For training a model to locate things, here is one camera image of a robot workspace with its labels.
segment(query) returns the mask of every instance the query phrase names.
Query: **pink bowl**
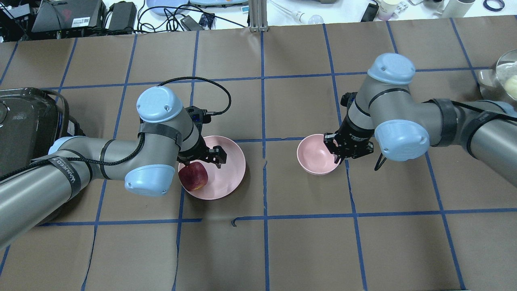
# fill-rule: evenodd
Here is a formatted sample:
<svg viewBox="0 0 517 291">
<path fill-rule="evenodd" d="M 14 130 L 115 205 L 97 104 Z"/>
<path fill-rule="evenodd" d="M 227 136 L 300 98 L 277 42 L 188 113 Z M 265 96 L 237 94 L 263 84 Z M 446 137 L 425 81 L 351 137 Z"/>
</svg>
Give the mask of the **pink bowl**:
<svg viewBox="0 0 517 291">
<path fill-rule="evenodd" d="M 323 135 L 315 134 L 304 138 L 298 145 L 296 156 L 301 167 L 313 175 L 322 176 L 332 172 L 338 164 L 334 164 L 334 155 L 323 143 Z"/>
<path fill-rule="evenodd" d="M 223 136 L 207 136 L 204 137 L 205 143 L 209 148 L 214 146 L 222 146 L 227 154 L 226 164 L 221 165 L 218 169 L 214 164 L 197 161 L 205 166 L 208 173 L 208 182 L 206 185 L 195 191 L 187 191 L 190 195 L 203 199 L 214 200 L 222 198 L 237 188 L 244 178 L 246 171 L 246 159 L 242 149 L 229 138 Z M 178 171 L 184 167 L 182 163 L 178 165 Z"/>
</svg>

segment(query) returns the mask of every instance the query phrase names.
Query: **barcode label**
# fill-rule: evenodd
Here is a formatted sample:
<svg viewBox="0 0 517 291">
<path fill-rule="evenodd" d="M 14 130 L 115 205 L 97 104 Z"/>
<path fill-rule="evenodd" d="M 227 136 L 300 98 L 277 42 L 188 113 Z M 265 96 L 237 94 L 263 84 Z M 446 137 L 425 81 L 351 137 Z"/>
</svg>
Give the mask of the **barcode label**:
<svg viewBox="0 0 517 291">
<path fill-rule="evenodd" d="M 73 122 L 68 121 L 68 129 L 66 132 L 71 136 L 75 135 L 75 124 Z"/>
<path fill-rule="evenodd" d="M 88 26 L 90 24 L 90 17 L 74 18 L 72 27 Z"/>
</svg>

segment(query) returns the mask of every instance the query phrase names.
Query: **black electronic device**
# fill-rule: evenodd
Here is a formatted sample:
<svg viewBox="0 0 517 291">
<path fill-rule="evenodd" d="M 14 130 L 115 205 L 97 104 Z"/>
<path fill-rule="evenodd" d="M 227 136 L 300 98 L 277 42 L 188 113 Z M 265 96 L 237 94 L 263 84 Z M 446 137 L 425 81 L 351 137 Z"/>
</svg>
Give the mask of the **black electronic device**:
<svg viewBox="0 0 517 291">
<path fill-rule="evenodd" d="M 197 23 L 192 17 L 189 15 L 183 17 L 181 20 L 181 25 L 188 31 L 202 31 L 204 30 L 199 23 Z"/>
<path fill-rule="evenodd" d="M 105 10 L 102 0 L 42 0 L 32 32 L 36 39 L 88 36 L 102 27 Z"/>
<path fill-rule="evenodd" d="M 115 3 L 113 4 L 113 14 L 111 14 L 109 29 L 111 31 L 125 30 L 128 27 L 133 29 L 135 17 L 136 6 L 134 3 L 124 1 Z"/>
<path fill-rule="evenodd" d="M 361 22 L 373 21 L 375 16 L 377 15 L 377 11 L 379 10 L 379 5 L 369 3 L 366 11 L 364 12 Z"/>
<path fill-rule="evenodd" d="M 0 91 L 0 176 L 47 155 L 61 137 L 84 135 L 66 100 L 52 91 L 24 88 Z"/>
</svg>

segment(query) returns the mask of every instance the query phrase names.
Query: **power adapter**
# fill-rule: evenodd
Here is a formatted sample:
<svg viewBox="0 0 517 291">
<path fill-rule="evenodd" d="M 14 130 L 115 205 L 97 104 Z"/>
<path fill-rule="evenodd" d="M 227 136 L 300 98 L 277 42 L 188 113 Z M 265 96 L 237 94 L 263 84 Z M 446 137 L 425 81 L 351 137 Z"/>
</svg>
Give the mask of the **power adapter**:
<svg viewBox="0 0 517 291">
<path fill-rule="evenodd" d="M 113 4 L 113 13 L 111 15 L 109 29 L 124 30 L 127 27 L 133 29 L 134 20 L 136 17 L 136 6 L 133 2 L 118 2 Z"/>
</svg>

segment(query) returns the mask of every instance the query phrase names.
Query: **apple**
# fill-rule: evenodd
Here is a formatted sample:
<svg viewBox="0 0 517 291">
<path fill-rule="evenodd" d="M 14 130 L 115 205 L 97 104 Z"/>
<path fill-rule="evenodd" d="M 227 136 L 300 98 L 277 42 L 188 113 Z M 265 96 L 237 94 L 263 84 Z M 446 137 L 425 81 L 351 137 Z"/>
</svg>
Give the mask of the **apple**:
<svg viewBox="0 0 517 291">
<path fill-rule="evenodd" d="M 208 182 L 208 173 L 200 162 L 190 163 L 178 172 L 179 180 L 187 191 L 196 191 Z"/>
</svg>

